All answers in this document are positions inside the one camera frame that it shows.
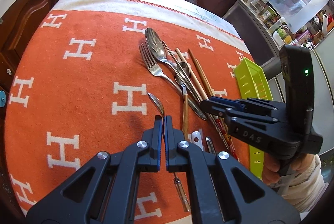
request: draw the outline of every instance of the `beige sleeve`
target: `beige sleeve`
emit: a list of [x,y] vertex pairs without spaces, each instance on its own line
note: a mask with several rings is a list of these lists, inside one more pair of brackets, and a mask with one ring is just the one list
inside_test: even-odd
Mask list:
[[299,174],[291,182],[286,194],[282,196],[300,213],[310,211],[328,186],[321,175],[320,167],[320,158],[315,155],[308,170]]

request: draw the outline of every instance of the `tablecloth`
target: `tablecloth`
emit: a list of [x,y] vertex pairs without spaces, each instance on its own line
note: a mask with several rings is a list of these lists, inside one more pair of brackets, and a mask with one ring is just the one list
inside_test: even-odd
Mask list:
[[[140,140],[158,114],[146,92],[181,129],[182,98],[141,59],[147,27],[172,50],[179,47],[195,69],[191,48],[215,95],[240,97],[233,68],[251,56],[233,26],[212,13],[183,0],[60,0],[23,54],[5,120],[8,172],[25,214],[97,152],[116,153]],[[189,109],[192,131],[226,150],[213,126]],[[234,144],[249,167],[248,145]],[[141,175],[136,223],[190,223],[165,170],[164,149],[161,163],[159,173]],[[179,177],[186,188],[185,174]]]

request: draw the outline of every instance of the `utensil pile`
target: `utensil pile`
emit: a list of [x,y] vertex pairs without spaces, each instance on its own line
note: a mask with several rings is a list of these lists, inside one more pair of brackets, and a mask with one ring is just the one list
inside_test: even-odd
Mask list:
[[[185,140],[195,143],[203,150],[203,145],[201,142],[199,132],[193,132],[192,134],[188,135],[188,104],[189,104],[189,106],[193,109],[196,115],[198,115],[201,119],[203,120],[209,119],[209,121],[211,121],[216,131],[218,132],[219,136],[225,143],[225,146],[229,149],[230,154],[235,159],[239,160],[235,152],[232,139],[227,134],[228,128],[227,125],[224,123],[224,120],[211,114],[204,114],[199,107],[200,102],[202,100],[208,99],[209,97],[213,96],[213,90],[199,61],[195,58],[193,52],[190,49],[188,49],[190,57],[193,63],[195,64],[196,70],[199,73],[200,79],[205,89],[203,89],[195,73],[193,72],[190,65],[187,63],[186,59],[183,57],[182,53],[178,48],[176,48],[175,51],[182,62],[178,61],[178,59],[174,56],[174,54],[166,45],[166,43],[160,39],[158,34],[152,28],[147,28],[145,30],[145,38],[146,38],[146,43],[140,44],[139,50],[146,68],[153,76],[164,78],[169,83],[171,83],[175,87],[177,92],[183,96],[184,101],[183,101],[182,131]],[[170,61],[167,60],[166,51],[173,58],[174,62],[176,63],[176,67]],[[157,64],[157,61],[166,64],[174,71],[175,80],[178,83],[178,85],[163,73],[161,67]],[[164,112],[161,111],[162,103],[159,101],[159,99],[150,93],[148,93],[148,95],[151,101],[156,106],[156,108],[161,113],[161,115],[164,116]],[[211,153],[215,152],[211,139],[207,137],[206,142],[208,144],[209,151]],[[184,211],[189,212],[190,207],[188,199],[183,190],[182,183],[175,174],[174,177],[175,177],[174,184],[178,191]]]

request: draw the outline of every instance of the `green plastic basket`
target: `green plastic basket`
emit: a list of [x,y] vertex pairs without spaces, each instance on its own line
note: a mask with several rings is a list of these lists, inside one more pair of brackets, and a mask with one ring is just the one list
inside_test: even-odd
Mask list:
[[[258,98],[273,100],[267,79],[262,68],[244,57],[234,69],[242,99]],[[249,146],[250,171],[261,179],[264,153]]]

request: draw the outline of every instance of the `silver bolt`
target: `silver bolt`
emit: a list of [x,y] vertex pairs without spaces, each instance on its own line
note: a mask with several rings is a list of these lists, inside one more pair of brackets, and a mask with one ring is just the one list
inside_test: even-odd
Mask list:
[[188,147],[189,147],[189,142],[186,141],[186,140],[180,141],[180,142],[179,142],[179,146],[180,146],[181,148],[188,148]]
[[145,148],[146,146],[147,146],[147,142],[146,141],[139,141],[138,143],[137,143],[137,146],[139,147],[139,148]]
[[218,157],[219,157],[220,159],[227,159],[227,158],[229,158],[229,154],[228,154],[228,152],[220,152],[220,153],[218,154]]
[[108,157],[108,153],[107,152],[99,152],[97,154],[98,159],[106,159]]

